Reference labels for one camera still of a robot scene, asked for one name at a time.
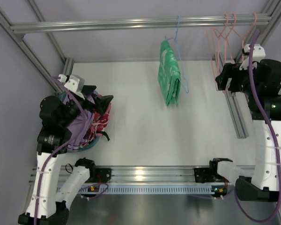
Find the purple trousers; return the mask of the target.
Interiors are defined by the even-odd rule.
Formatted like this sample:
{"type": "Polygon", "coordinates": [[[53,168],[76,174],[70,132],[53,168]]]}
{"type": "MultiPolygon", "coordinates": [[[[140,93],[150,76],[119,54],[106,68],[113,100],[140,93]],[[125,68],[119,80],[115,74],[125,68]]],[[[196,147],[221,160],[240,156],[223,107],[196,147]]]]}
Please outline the purple trousers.
{"type": "Polygon", "coordinates": [[[68,126],[68,130],[72,133],[73,139],[67,146],[68,152],[80,152],[92,148],[99,140],[99,134],[96,134],[93,123],[95,122],[96,112],[85,111],[85,119],[83,115],[79,115],[68,126]]]}

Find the pink wire hanger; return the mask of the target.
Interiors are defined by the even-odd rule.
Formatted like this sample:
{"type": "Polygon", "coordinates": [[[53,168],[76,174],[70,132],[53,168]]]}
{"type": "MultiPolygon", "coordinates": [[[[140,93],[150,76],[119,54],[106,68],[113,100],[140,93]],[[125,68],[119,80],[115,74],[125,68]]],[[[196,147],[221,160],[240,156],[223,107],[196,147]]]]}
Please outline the pink wire hanger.
{"type": "Polygon", "coordinates": [[[220,69],[220,53],[221,47],[223,44],[224,48],[224,63],[226,62],[227,58],[227,49],[228,42],[227,39],[229,37],[229,15],[224,15],[224,23],[218,26],[211,26],[210,28],[206,29],[206,37],[207,37],[207,44],[209,49],[209,56],[212,66],[213,77],[216,77],[221,73],[220,69]]]}

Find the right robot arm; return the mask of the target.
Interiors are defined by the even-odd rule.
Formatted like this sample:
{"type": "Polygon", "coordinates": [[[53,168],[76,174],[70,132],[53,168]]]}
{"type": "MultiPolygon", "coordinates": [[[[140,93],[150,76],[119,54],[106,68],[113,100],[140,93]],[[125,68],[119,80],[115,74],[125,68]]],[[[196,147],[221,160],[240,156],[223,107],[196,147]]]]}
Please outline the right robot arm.
{"type": "Polygon", "coordinates": [[[255,168],[250,176],[228,158],[209,162],[213,174],[234,185],[240,201],[281,200],[281,62],[263,59],[252,70],[226,63],[215,79],[218,89],[228,88],[247,97],[256,138],[255,168]]]}

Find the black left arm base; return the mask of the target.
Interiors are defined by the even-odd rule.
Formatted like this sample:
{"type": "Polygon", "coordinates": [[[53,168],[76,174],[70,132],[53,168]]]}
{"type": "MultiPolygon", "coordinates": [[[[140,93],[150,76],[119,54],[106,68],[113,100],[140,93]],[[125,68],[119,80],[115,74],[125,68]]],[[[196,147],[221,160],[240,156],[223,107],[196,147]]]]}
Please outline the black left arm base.
{"type": "Polygon", "coordinates": [[[86,183],[107,183],[111,179],[112,169],[108,167],[97,167],[94,162],[86,165],[89,170],[89,178],[86,183]]]}

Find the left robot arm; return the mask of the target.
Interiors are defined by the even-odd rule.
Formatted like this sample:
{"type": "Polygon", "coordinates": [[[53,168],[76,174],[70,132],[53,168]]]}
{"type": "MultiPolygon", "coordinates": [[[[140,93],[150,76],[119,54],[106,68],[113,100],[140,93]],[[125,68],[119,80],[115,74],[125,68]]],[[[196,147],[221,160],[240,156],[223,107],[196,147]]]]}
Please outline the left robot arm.
{"type": "Polygon", "coordinates": [[[80,158],[61,188],[58,179],[67,153],[79,152],[95,143],[100,120],[105,120],[111,108],[112,95],[102,96],[96,86],[85,85],[81,95],[69,90],[64,98],[45,97],[40,103],[42,128],[37,138],[37,170],[31,201],[18,218],[21,225],[64,225],[67,223],[75,196],[90,183],[97,191],[106,184],[103,175],[109,169],[97,169],[93,160],[80,158]]]}

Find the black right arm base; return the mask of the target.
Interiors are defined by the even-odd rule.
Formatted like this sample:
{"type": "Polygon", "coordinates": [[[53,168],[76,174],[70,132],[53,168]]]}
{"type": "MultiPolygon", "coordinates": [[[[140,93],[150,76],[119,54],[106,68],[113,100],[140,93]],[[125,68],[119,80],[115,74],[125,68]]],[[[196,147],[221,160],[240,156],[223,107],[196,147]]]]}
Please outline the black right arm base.
{"type": "Polygon", "coordinates": [[[218,174],[218,163],[221,161],[233,162],[228,158],[213,158],[209,161],[209,167],[194,168],[196,183],[224,182],[225,178],[218,174]]]}

